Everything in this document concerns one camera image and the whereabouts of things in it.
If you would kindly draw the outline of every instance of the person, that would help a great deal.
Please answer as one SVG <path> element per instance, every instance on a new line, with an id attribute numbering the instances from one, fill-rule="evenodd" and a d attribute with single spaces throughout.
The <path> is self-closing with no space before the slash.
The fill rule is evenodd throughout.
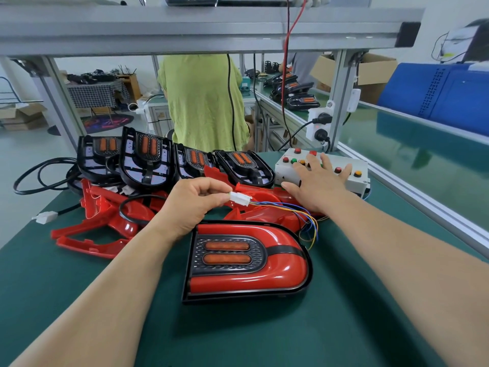
<path id="1" fill-rule="evenodd" d="M 287 54 L 287 65 L 292 65 L 292 73 L 297 76 L 298 83 L 308 84 L 309 82 L 314 82 L 314 85 L 318 83 L 318 80 L 311 76 L 310 72 L 320 56 L 321 53 L 316 51 Z M 284 71 L 283 63 L 279 65 L 278 71 L 280 73 Z"/>
<path id="2" fill-rule="evenodd" d="M 305 208 L 329 216 L 372 267 L 407 317 L 449 365 L 489 361 L 489 265 L 376 209 L 345 189 L 328 157 L 293 165 L 301 186 L 282 183 Z M 12 367 L 132 366 L 164 260 L 231 187 L 179 181 L 162 210 Z"/>
<path id="3" fill-rule="evenodd" d="M 160 62 L 158 82 L 174 122 L 172 140 L 211 152 L 247 150 L 252 139 L 239 89 L 242 76 L 225 54 L 168 55 Z M 234 140 L 232 108 L 234 105 Z"/>

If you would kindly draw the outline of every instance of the red wire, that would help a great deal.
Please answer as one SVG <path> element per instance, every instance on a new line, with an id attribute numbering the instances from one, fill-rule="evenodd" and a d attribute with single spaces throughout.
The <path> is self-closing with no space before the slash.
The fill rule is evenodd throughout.
<path id="1" fill-rule="evenodd" d="M 304 0 L 304 2 L 302 3 L 302 8 L 301 8 L 301 11 L 299 12 L 299 15 L 295 19 L 295 22 L 292 24 L 292 27 L 290 28 L 290 30 L 287 32 L 287 36 L 285 37 L 285 43 L 284 43 L 284 53 L 285 53 L 285 50 L 287 50 L 287 53 L 289 52 L 289 37 L 290 37 L 290 34 L 292 33 L 292 30 L 294 29 L 295 25 L 299 21 L 299 18 L 301 18 L 302 12 L 306 8 L 306 3 L 307 3 L 307 0 Z M 286 61 L 286 55 L 285 54 L 284 54 L 284 62 L 282 63 L 282 67 L 283 67 L 283 74 L 284 74 L 283 77 L 282 77 L 282 113 L 285 116 L 285 106 L 284 106 L 285 105 L 285 103 L 284 103 L 284 98 L 285 98 L 285 76 L 287 74 L 287 61 Z"/>

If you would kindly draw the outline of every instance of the person in gray shirt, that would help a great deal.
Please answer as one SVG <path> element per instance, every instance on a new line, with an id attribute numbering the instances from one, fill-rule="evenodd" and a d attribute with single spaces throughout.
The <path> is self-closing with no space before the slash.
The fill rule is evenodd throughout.
<path id="1" fill-rule="evenodd" d="M 321 52 L 312 51 L 306 53 L 290 53 L 287 55 L 287 65 L 292 64 L 292 73 L 297 76 L 297 82 L 300 84 L 308 84 L 314 82 L 317 84 L 310 72 L 313 70 L 317 59 L 322 55 Z M 279 72 L 283 72 L 283 64 L 279 67 Z"/>

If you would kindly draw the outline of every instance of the green t-shirt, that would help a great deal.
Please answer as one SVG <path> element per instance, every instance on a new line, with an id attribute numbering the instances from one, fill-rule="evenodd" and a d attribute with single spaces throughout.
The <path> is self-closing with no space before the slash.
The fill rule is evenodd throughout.
<path id="1" fill-rule="evenodd" d="M 173 141 L 204 152 L 234 151 L 227 56 L 168 55 L 159 66 L 158 81 L 168 94 L 168 107 L 174 121 Z M 249 140 L 239 90 L 241 81 L 241 74 L 231 59 L 230 89 L 237 150 Z"/>

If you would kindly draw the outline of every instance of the white test box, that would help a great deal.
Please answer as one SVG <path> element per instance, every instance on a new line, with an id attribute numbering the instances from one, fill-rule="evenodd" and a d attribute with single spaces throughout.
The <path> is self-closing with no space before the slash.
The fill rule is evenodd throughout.
<path id="1" fill-rule="evenodd" d="M 299 185 L 301 180 L 299 178 L 299 175 L 297 175 L 292 167 L 292 160 L 296 159 L 297 162 L 300 162 L 300 160 L 304 160 L 307 166 L 308 162 L 306 160 L 306 156 L 310 153 L 315 155 L 316 158 L 321 161 L 320 152 L 306 151 L 300 148 L 289 148 L 275 164 L 275 184 L 280 185 L 280 183 L 282 183 L 283 181 L 289 181 L 291 183 Z M 348 177 L 348 180 L 345 183 L 347 190 L 357 194 L 362 198 L 365 192 L 370 192 L 370 179 L 368 178 L 367 162 L 332 154 L 328 154 L 328 157 L 331 161 L 331 165 L 333 166 L 333 170 L 338 167 L 343 170 L 349 163 L 351 163 L 351 165 L 353 166 L 351 175 Z M 361 172 L 361 175 L 359 177 L 355 176 L 355 172 L 357 171 Z"/>

